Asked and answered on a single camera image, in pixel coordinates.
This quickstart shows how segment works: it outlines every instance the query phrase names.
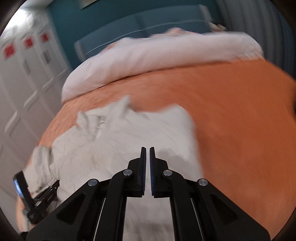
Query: white cabinet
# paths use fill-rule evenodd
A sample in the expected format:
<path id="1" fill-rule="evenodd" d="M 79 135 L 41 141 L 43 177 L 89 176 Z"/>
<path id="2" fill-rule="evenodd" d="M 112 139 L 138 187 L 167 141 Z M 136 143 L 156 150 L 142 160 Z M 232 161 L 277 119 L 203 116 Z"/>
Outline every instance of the white cabinet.
<path id="1" fill-rule="evenodd" d="M 61 109 L 71 71 L 47 12 L 28 14 L 31 27 L 0 38 L 0 189 L 14 199 L 13 176 Z"/>

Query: black bracket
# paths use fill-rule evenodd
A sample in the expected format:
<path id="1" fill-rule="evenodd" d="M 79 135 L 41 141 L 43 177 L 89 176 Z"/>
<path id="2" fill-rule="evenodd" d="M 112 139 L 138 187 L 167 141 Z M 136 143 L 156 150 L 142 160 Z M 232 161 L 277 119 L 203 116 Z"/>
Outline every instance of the black bracket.
<path id="1" fill-rule="evenodd" d="M 206 179 L 184 179 L 150 148 L 151 189 L 170 198 L 176 241 L 270 241 L 270 236 Z"/>
<path id="2" fill-rule="evenodd" d="M 27 218 L 32 224 L 37 224 L 47 216 L 47 208 L 57 197 L 57 189 L 59 187 L 59 180 L 52 186 L 41 192 L 34 199 L 28 191 L 28 184 L 24 177 L 23 171 L 20 171 L 14 176 L 14 184 L 16 190 L 21 197 Z"/>
<path id="3" fill-rule="evenodd" d="M 127 197 L 145 191 L 146 149 L 112 179 L 91 179 L 44 218 L 27 241 L 122 240 Z"/>

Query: white duvet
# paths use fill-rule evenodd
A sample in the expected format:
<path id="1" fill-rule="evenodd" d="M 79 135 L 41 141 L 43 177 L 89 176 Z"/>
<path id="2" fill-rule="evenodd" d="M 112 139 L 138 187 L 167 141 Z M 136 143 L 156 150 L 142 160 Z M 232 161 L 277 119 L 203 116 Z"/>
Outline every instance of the white duvet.
<path id="1" fill-rule="evenodd" d="M 263 58 L 261 46 L 246 33 L 125 38 L 86 60 L 69 75 L 63 86 L 62 102 L 127 76 L 201 63 L 259 58 Z"/>

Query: teal wall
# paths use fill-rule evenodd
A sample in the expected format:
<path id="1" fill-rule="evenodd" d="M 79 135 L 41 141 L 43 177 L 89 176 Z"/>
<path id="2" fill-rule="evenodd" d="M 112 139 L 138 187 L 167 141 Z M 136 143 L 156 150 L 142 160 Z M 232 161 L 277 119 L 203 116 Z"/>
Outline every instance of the teal wall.
<path id="1" fill-rule="evenodd" d="M 49 6 L 57 34 L 73 69 L 80 61 L 74 43 L 94 30 L 130 14 L 173 5 L 208 6 L 215 21 L 221 16 L 215 0 L 98 0 L 80 10 L 78 0 L 54 0 Z"/>

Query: teal headboard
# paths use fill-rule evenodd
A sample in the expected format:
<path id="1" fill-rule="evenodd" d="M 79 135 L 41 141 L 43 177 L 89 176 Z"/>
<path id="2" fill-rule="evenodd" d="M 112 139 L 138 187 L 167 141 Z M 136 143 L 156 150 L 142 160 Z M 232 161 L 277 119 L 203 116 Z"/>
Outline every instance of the teal headboard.
<path id="1" fill-rule="evenodd" d="M 210 32 L 209 24 L 198 5 L 163 7 L 109 23 L 77 41 L 75 50 L 83 62 L 121 38 L 145 38 L 163 33 L 172 27 L 196 33 Z"/>

